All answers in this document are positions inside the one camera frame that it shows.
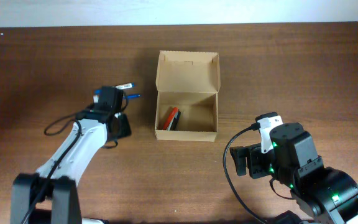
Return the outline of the blue ballpoint pen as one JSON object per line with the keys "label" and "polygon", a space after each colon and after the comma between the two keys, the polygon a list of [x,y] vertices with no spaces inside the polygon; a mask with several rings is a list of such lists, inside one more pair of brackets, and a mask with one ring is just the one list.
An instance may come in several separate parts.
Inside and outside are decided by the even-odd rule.
{"label": "blue ballpoint pen", "polygon": [[140,98],[141,95],[140,94],[133,94],[133,95],[124,95],[122,97],[123,100],[131,100],[131,99],[136,99],[136,98]]}

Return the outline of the red black stapler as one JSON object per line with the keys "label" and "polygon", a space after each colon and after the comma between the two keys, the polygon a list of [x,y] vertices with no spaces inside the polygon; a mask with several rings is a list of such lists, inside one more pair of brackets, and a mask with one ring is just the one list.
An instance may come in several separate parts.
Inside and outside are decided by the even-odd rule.
{"label": "red black stapler", "polygon": [[174,107],[168,115],[162,129],[166,131],[175,131],[177,129],[180,116],[181,111],[177,107]]}

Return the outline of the cardboard box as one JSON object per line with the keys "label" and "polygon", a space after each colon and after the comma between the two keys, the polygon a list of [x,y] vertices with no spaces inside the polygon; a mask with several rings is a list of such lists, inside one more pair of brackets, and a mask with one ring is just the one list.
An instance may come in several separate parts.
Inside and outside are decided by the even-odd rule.
{"label": "cardboard box", "polygon": [[[155,136],[158,140],[213,142],[218,135],[219,54],[161,50],[158,56]],[[171,110],[181,116],[175,131],[163,130]]]}

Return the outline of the blue whiteboard marker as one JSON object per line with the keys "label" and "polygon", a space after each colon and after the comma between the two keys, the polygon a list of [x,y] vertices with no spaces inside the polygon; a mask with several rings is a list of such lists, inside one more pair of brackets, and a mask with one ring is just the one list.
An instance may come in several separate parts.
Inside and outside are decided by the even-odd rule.
{"label": "blue whiteboard marker", "polygon": [[[135,87],[135,83],[126,83],[126,84],[122,84],[122,85],[116,85],[115,88],[119,89],[119,90],[125,90],[125,89],[130,89],[130,88],[134,88]],[[94,91],[95,95],[100,94],[101,90],[97,89]]]}

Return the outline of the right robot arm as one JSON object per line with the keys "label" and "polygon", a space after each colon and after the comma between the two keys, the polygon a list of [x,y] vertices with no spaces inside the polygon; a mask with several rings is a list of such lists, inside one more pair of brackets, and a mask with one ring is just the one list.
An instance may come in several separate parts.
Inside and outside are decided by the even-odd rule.
{"label": "right robot arm", "polygon": [[233,147],[227,144],[239,176],[253,179],[271,176],[290,189],[314,223],[358,223],[358,184],[347,173],[325,167],[311,134],[300,123],[281,124],[268,134],[273,148],[263,154],[262,145]]}

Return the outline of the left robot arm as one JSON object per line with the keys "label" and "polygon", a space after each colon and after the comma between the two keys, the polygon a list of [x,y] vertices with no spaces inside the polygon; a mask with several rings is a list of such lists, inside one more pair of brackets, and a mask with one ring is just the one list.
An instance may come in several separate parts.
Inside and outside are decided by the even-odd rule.
{"label": "left robot arm", "polygon": [[77,186],[101,148],[131,135],[124,113],[83,110],[69,116],[73,129],[55,154],[33,174],[12,184],[11,223],[104,223],[81,214]]}

